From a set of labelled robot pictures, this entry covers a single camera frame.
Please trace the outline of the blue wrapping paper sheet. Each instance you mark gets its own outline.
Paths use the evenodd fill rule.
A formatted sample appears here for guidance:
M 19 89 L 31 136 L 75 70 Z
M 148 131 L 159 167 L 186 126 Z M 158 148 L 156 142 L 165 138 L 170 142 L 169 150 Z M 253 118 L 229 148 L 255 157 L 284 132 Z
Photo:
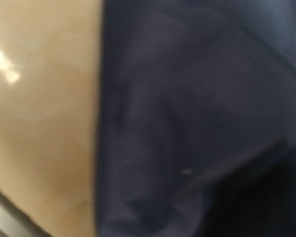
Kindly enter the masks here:
M 296 0 L 106 0 L 99 237 L 296 237 Z

